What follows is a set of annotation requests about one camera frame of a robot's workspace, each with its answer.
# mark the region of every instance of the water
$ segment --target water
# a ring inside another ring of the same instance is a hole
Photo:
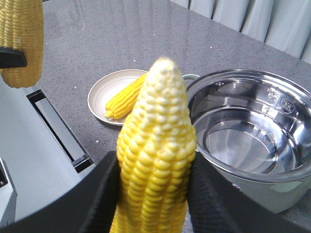
[[[293,141],[275,122],[263,129],[259,121],[224,119],[212,123],[212,118],[206,113],[194,126],[199,145],[217,160],[242,171],[266,174],[299,166]]]

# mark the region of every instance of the black clamp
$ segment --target black clamp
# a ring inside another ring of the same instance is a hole
[[[27,60],[23,52],[0,47],[0,68],[26,67]]]

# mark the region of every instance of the black slot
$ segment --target black slot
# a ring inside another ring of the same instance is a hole
[[[54,131],[53,127],[50,125],[50,123],[48,122],[48,120],[44,117],[44,115],[42,114],[42,112],[39,110],[39,108],[37,107],[37,105],[35,104],[36,102],[46,98],[44,93],[41,90],[37,90],[33,93],[30,93],[27,95],[28,100],[30,101],[30,103],[32,104],[32,106],[35,108],[35,110],[39,113],[39,115],[41,116],[41,118],[43,119],[43,121],[46,123],[46,125],[48,126],[48,128],[50,129],[50,131],[52,132],[52,134],[55,136],[56,140],[58,141],[58,143],[61,145],[61,147],[64,149],[65,153],[68,155],[68,157],[70,158],[70,160],[73,162],[74,159],[72,157],[72,155],[70,154],[70,152],[67,150],[66,146],[64,145],[64,143],[60,140],[59,136],[56,134],[56,132]]]
[[[5,186],[6,184],[8,184],[8,181],[4,175],[4,171],[3,171],[3,167],[1,167],[1,164],[0,164],[0,188]]]

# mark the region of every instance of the pot handle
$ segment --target pot handle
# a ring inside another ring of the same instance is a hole
[[[184,78],[184,80],[196,80],[197,78],[200,77],[200,75],[197,75],[197,74],[184,74],[182,77]]]

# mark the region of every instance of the white curtain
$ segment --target white curtain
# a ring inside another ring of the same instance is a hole
[[[203,16],[212,18],[215,0],[191,1],[190,10],[193,10]]]
[[[188,8],[189,7],[189,0],[170,0],[172,2],[175,2],[183,7]]]
[[[171,0],[311,64],[311,0]]]

